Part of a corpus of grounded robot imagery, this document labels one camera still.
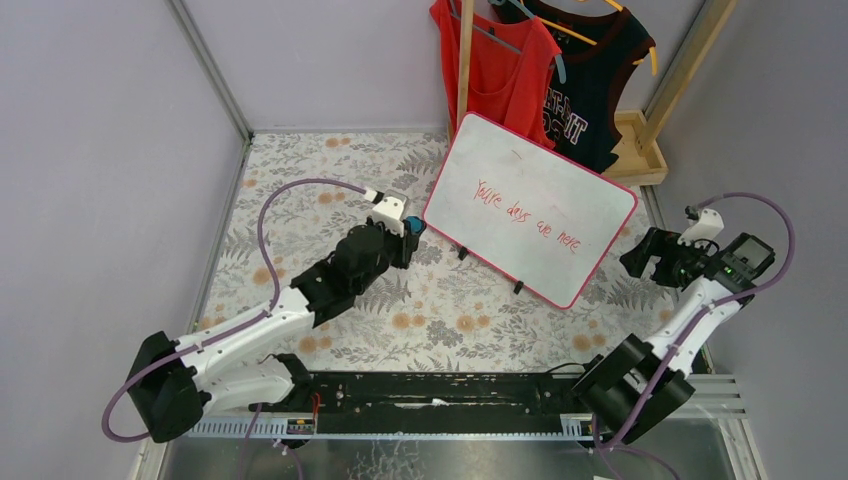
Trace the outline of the pink framed whiteboard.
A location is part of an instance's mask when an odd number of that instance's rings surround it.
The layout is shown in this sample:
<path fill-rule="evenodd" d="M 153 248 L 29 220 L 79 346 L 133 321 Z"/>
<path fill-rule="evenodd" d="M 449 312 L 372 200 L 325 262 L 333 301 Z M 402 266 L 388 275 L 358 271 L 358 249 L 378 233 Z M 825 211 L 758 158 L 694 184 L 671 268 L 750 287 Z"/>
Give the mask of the pink framed whiteboard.
<path fill-rule="evenodd" d="M 451 242 L 565 310 L 637 205 L 630 189 L 468 113 L 423 217 Z"/>

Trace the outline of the blue heart eraser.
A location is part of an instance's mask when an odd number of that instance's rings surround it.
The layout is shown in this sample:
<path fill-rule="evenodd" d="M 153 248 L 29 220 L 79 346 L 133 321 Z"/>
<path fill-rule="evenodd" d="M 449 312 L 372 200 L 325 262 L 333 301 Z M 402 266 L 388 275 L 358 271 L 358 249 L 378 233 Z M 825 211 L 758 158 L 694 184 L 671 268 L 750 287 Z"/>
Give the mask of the blue heart eraser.
<path fill-rule="evenodd" d="M 406 217 L 404 224 L 406 232 L 415 237 L 419 237 L 427 229 L 426 222 L 417 216 Z"/>

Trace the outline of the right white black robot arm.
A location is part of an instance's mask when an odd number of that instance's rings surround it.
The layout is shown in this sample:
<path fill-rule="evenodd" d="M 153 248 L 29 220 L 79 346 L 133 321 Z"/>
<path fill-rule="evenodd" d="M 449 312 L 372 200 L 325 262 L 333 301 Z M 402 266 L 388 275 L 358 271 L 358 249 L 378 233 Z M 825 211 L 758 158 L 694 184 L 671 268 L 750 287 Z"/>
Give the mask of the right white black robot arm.
<path fill-rule="evenodd" d="M 755 280 L 775 261 L 771 246 L 739 234 L 715 253 L 709 241 L 686 245 L 676 233 L 652 227 L 620 258 L 639 277 L 657 261 L 650 278 L 680 290 L 671 319 L 646 340 L 629 335 L 611 353 L 586 366 L 572 389 L 594 417 L 629 444 L 683 406 L 695 389 L 688 377 L 703 344 L 753 296 Z"/>

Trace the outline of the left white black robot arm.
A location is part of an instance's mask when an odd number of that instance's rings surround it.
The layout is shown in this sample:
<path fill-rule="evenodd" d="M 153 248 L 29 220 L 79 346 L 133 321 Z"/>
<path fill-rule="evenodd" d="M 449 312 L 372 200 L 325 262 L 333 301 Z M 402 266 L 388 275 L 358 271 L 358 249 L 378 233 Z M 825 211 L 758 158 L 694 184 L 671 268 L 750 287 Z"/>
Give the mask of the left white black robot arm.
<path fill-rule="evenodd" d="M 390 268 L 408 268 L 427 225 L 415 216 L 401 225 L 401 235 L 373 221 L 353 227 L 268 307 L 174 340 L 162 331 L 148 336 L 127 376 L 127 392 L 147 437 L 166 443 L 211 412 L 279 403 L 300 394 L 305 368 L 292 355 L 255 366 L 248 360 L 284 337 L 351 309 Z"/>

